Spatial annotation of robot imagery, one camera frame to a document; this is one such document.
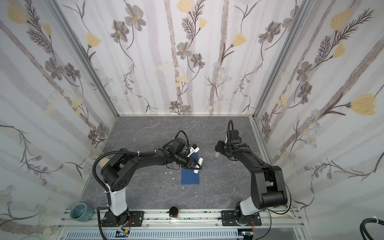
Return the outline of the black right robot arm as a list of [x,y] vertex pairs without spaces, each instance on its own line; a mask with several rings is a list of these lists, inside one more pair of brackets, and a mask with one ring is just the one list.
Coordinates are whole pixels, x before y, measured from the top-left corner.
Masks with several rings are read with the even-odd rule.
[[235,207],[235,219],[239,225],[245,225],[251,216],[263,210],[284,206],[291,201],[281,168],[256,156],[249,145],[242,143],[237,130],[228,130],[226,140],[218,141],[215,150],[242,163],[251,174],[250,196]]

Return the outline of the dark blue envelope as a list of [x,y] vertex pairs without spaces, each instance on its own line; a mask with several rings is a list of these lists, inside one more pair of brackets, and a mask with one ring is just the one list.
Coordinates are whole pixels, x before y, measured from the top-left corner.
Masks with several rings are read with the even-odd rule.
[[181,185],[199,185],[200,173],[195,174],[193,170],[186,170],[182,168],[181,171]]

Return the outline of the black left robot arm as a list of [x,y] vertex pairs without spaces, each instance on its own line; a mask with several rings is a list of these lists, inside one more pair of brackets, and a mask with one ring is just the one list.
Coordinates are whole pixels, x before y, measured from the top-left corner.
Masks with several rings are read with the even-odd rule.
[[136,170],[150,166],[167,166],[171,163],[180,168],[194,171],[202,170],[203,158],[195,159],[197,145],[190,145],[175,138],[163,147],[152,152],[132,152],[127,149],[109,152],[98,157],[92,167],[95,180],[104,188],[108,204],[97,207],[98,225],[102,227],[136,227],[126,202],[126,187]]

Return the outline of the white glue stick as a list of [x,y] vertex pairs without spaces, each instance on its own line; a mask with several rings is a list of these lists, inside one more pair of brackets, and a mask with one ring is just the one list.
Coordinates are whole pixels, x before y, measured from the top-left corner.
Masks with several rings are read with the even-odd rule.
[[203,158],[199,158],[197,161],[196,161],[196,164],[195,164],[195,169],[194,169],[194,173],[195,174],[198,174],[199,171],[202,169],[202,162],[203,162]]

